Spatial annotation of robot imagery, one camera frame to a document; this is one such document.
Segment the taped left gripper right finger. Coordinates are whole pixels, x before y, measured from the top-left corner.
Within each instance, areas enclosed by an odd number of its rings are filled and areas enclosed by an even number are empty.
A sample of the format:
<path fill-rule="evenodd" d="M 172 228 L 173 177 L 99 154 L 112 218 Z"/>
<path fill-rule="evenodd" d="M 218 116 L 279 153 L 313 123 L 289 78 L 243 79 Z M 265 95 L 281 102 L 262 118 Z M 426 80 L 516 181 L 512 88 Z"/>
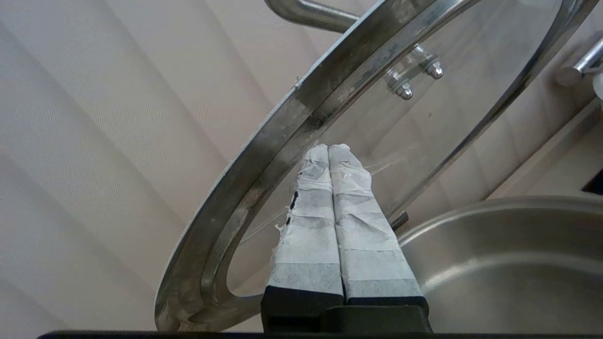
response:
<path fill-rule="evenodd" d="M 398 239 L 371 190 L 371 175 L 345 144 L 329 147 L 345 303 L 428 311 Z"/>

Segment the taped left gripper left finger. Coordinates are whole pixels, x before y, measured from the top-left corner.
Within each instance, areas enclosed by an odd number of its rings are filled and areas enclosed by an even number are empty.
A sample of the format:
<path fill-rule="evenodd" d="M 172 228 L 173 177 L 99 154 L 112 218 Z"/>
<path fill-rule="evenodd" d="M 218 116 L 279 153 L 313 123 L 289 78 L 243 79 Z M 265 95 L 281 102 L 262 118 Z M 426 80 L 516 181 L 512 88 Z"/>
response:
<path fill-rule="evenodd" d="M 304 154 L 297 172 L 263 293 L 262 325 L 265 330 L 320 330 L 323 313 L 343 305 L 329 153 L 320 144 Z"/>

